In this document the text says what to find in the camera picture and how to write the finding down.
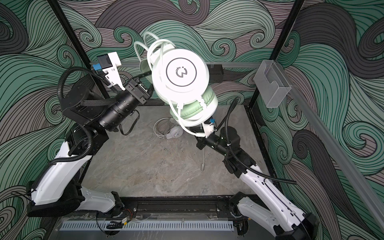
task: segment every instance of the headphones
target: headphones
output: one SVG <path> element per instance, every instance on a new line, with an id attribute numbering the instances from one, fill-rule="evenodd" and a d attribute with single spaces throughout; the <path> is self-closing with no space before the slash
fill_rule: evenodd
<path id="1" fill-rule="evenodd" d="M 147 46 L 147 36 L 156 39 Z M 149 80 L 162 101 L 170 105 L 170 113 L 189 134 L 205 137 L 205 133 L 194 133 L 186 127 L 197 126 L 209 119 L 215 112 L 218 100 L 208 86 L 209 71 L 206 63 L 196 53 L 176 48 L 173 42 L 160 39 L 151 32 L 143 35 L 144 43 L 134 42 L 134 49 L 140 60 L 140 69 L 149 68 Z M 147 59 L 142 60 L 137 46 L 147 50 Z"/>

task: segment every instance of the headphone logo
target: headphone logo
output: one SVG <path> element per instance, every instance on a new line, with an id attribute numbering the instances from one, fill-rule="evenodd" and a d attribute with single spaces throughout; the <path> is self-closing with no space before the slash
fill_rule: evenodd
<path id="1" fill-rule="evenodd" d="M 180 68 L 181 68 L 181 67 L 176 68 L 176 75 L 177 75 L 179 78 L 182 78 L 184 75 L 187 75 L 188 72 L 187 72 L 187 69 L 186 69 L 186 68 L 182 67 L 182 68 L 184 69 L 184 72 L 181 72 L 181 75 L 179 75 L 179 69 L 180 69 Z"/>

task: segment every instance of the wall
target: wall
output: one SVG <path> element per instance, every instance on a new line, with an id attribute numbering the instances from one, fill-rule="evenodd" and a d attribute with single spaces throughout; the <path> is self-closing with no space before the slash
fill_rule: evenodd
<path id="1" fill-rule="evenodd" d="M 384 200 L 384 3 L 329 0 L 302 9 L 278 57 L 313 111 Z M 317 239 L 384 239 L 288 94 L 255 117 L 284 194 L 321 219 Z"/>
<path id="2" fill-rule="evenodd" d="M 1 1 L 1 239 L 42 239 L 55 223 L 52 218 L 28 218 L 26 197 L 11 193 L 26 192 L 25 184 L 55 157 L 71 127 L 56 97 L 58 79 L 70 66 L 83 63 L 46 0 Z M 81 77 L 79 72 L 70 75 L 65 90 Z"/>
<path id="3" fill-rule="evenodd" d="M 91 61 L 117 51 L 122 61 L 138 61 L 132 42 L 145 31 L 167 38 L 205 61 L 261 62 L 271 55 L 294 0 L 60 0 Z M 138 68 L 120 68 L 127 80 Z M 235 97 L 247 104 L 256 70 L 225 69 L 225 82 L 211 84 L 219 104 Z M 147 105 L 164 105 L 156 94 Z"/>

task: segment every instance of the ear cushion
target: ear cushion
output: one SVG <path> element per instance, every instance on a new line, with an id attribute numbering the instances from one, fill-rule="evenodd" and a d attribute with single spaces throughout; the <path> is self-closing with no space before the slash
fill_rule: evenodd
<path id="1" fill-rule="evenodd" d="M 147 59 L 143 59 L 141 62 L 140 62 L 140 72 L 141 73 L 146 73 L 148 71 L 150 71 L 151 69 L 149 68 L 148 66 L 148 61 Z M 150 83 L 153 83 L 152 82 L 152 75 L 149 75 L 149 76 L 146 76 L 147 80 L 150 82 Z"/>
<path id="2" fill-rule="evenodd" d="M 205 92 L 203 93 L 202 97 L 203 97 L 205 104 L 208 106 L 212 102 L 212 100 L 215 98 L 215 93 L 212 90 L 212 88 L 210 86 L 208 86 L 207 89 L 205 90 Z M 202 110 L 203 110 L 203 107 L 200 105 L 200 103 L 198 101 L 194 101 L 193 103 L 184 105 L 183 109 L 181 110 L 180 117 L 183 119 L 188 119 L 188 118 L 198 114 Z M 169 111 L 170 111 L 170 114 L 172 115 L 172 117 L 177 120 L 177 117 L 173 113 L 172 109 L 170 109 Z"/>

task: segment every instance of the black circle outline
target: black circle outline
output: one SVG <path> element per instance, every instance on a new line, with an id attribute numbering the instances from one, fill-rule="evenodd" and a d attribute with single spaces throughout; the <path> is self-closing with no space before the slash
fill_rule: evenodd
<path id="1" fill-rule="evenodd" d="M 171 62 L 173 62 L 173 61 L 176 60 L 176 59 L 185 59 L 185 60 L 189 61 L 189 62 L 193 65 L 193 67 L 195 68 L 195 78 L 193 79 L 193 81 L 192 81 L 190 84 L 180 86 L 180 85 L 174 84 L 174 83 L 169 79 L 169 77 L 168 77 L 168 66 L 170 65 Z M 167 67 L 166 67 L 166 75 L 167 75 L 168 80 L 169 80 L 173 85 L 178 86 L 178 87 L 186 87 L 186 86 L 191 85 L 191 84 L 196 80 L 196 77 L 197 77 L 197 69 L 196 69 L 196 66 L 193 64 L 193 62 L 191 62 L 189 59 L 186 59 L 186 58 L 174 58 L 172 61 L 170 61 L 170 62 L 168 63 L 168 65 L 167 65 Z"/>

